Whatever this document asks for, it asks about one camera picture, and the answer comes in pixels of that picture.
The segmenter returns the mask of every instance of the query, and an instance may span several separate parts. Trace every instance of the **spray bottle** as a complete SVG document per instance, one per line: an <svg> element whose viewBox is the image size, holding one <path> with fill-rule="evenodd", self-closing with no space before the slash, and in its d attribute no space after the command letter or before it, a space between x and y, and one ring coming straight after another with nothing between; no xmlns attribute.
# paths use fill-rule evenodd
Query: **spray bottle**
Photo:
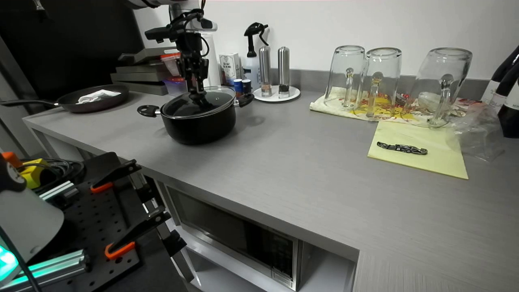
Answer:
<svg viewBox="0 0 519 292"><path fill-rule="evenodd" d="M246 52L246 59L245 59L245 78L251 82L251 90L258 90L259 88L259 61L258 61L258 54L254 49L254 41L253 36L259 35L259 39L264 46L269 46L264 39L262 35L267 30L267 25L261 25L261 23L253 23L246 28L245 36L248 38L248 52Z"/></svg>

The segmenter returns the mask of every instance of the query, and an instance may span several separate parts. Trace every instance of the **white wall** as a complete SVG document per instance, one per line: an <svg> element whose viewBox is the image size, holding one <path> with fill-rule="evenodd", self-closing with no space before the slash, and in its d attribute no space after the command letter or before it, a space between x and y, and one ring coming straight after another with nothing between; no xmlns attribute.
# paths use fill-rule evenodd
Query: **white wall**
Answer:
<svg viewBox="0 0 519 292"><path fill-rule="evenodd" d="M402 49L402 74L415 75L430 49L455 46L473 52L468 78L488 80L519 46L519 0L207 0L206 17L219 25L217 54L245 56L243 33L259 22L271 27L271 49L287 46L300 70L326 72L334 48L360 44ZM141 31L165 27L167 9L136 20Z"/></svg>

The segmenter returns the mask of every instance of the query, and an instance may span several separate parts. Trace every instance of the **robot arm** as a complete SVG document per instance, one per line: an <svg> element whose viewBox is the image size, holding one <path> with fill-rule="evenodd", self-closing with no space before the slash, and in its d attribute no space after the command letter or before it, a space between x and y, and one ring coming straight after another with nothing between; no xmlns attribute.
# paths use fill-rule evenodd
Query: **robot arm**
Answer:
<svg viewBox="0 0 519 292"><path fill-rule="evenodd" d="M186 82L191 98L204 98L202 80L207 78L209 62L199 54L202 38L199 31L215 31L215 25L204 18L206 0L128 0L136 9L170 5L170 25L146 31L147 39L177 43L180 59L177 67Z"/></svg>

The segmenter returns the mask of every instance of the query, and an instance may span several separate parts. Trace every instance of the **metal canister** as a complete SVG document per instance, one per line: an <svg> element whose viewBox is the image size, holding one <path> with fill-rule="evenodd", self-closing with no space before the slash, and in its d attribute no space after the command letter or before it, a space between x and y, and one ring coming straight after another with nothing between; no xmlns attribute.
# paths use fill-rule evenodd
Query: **metal canister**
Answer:
<svg viewBox="0 0 519 292"><path fill-rule="evenodd" d="M279 77L279 95L288 95L290 90L290 51L280 48L277 51L277 77Z"/></svg>
<svg viewBox="0 0 519 292"><path fill-rule="evenodd" d="M272 96L272 78L271 78L271 49L259 49L259 75L261 75L261 96Z"/></svg>

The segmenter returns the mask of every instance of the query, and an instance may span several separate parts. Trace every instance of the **cup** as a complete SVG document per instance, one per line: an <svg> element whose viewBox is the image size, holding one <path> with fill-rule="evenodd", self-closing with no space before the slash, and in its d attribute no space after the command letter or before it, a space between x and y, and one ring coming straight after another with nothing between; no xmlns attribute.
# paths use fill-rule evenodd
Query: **cup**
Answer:
<svg viewBox="0 0 519 292"><path fill-rule="evenodd" d="M370 121L391 116L397 98L400 64L402 51L395 48L376 48L368 52L363 90L368 93L366 117Z"/></svg>
<svg viewBox="0 0 519 292"><path fill-rule="evenodd" d="M357 109L363 74L365 49L360 46L337 48L329 65L324 104L339 103L345 109Z"/></svg>
<svg viewBox="0 0 519 292"><path fill-rule="evenodd" d="M438 48L426 54L410 95L420 112L431 116L428 125L447 124L447 112L467 77L470 62L472 52L465 49Z"/></svg>

